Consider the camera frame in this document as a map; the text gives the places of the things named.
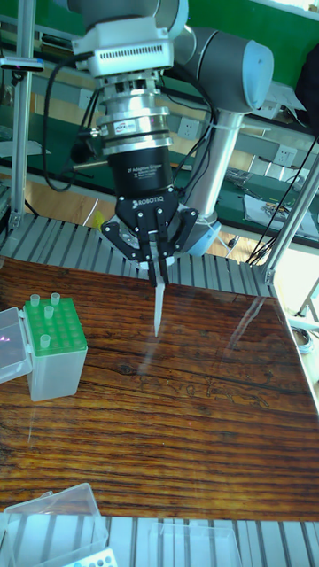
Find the wood grain surface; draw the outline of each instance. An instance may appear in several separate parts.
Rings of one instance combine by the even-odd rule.
[[[317,520],[319,425],[275,299],[6,259],[0,310],[72,297],[89,352],[78,393],[0,384],[0,502],[89,482],[102,514]]]

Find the clear plastic box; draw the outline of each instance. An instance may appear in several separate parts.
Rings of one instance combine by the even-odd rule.
[[[105,548],[105,519],[89,484],[10,506],[4,516],[14,567],[64,567]]]
[[[149,567],[242,567],[233,530],[198,525],[154,524]]]
[[[27,337],[16,307],[0,313],[0,383],[31,372]]]
[[[32,401],[74,395],[88,346],[70,298],[31,296],[0,313],[0,383],[27,374]]]

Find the robotiq logo text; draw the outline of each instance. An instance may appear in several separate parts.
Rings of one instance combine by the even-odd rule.
[[[133,201],[133,209],[137,209],[141,205],[151,205],[152,203],[163,203],[164,197],[151,197],[151,198],[140,198],[138,201]]]

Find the wall socket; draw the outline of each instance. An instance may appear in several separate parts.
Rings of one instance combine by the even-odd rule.
[[[78,103],[79,108],[86,110],[86,107],[88,106],[89,100],[92,95],[93,95],[93,90],[81,89],[79,96],[79,103]]]
[[[196,140],[199,127],[199,120],[182,117],[177,135],[186,140]]]
[[[296,148],[290,148],[288,145],[280,144],[273,163],[276,163],[278,166],[291,167],[296,155]]]

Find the metal pole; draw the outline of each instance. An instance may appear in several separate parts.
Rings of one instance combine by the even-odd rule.
[[[230,163],[231,154],[235,148],[238,133],[244,115],[220,111],[213,142],[208,156],[196,177],[191,180],[189,196],[186,205],[199,211],[199,218],[208,219],[214,212],[214,206],[222,187],[222,182]],[[197,171],[202,151],[198,153],[194,163]]]
[[[265,276],[265,282],[267,284],[272,283],[276,267],[284,251],[290,245],[294,235],[296,234],[298,227],[306,214],[311,202],[319,187],[319,155],[315,158],[314,165],[311,167],[308,174],[307,180],[296,200],[292,210],[290,211],[288,218],[282,227],[278,238],[271,250],[271,253],[262,267],[262,273]]]
[[[17,57],[32,58],[35,39],[36,0],[19,0]],[[12,213],[9,228],[19,226],[24,214],[27,179],[27,140],[30,113],[32,74],[18,82],[14,93],[13,156],[12,156]]]

